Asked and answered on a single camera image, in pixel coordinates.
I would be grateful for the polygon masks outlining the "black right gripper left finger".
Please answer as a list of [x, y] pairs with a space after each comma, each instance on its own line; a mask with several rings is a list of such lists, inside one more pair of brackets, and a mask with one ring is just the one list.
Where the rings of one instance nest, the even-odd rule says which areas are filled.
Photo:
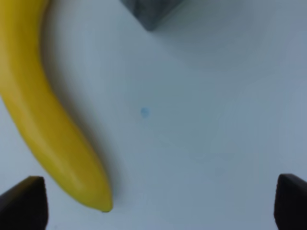
[[0, 196], [2, 230], [45, 230], [48, 202], [45, 180], [29, 176]]

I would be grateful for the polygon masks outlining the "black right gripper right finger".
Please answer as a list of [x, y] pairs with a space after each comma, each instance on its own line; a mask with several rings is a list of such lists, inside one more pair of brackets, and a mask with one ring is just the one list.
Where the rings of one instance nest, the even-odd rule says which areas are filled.
[[307, 228], [307, 183], [294, 174], [280, 174], [276, 186], [274, 219], [279, 230]]

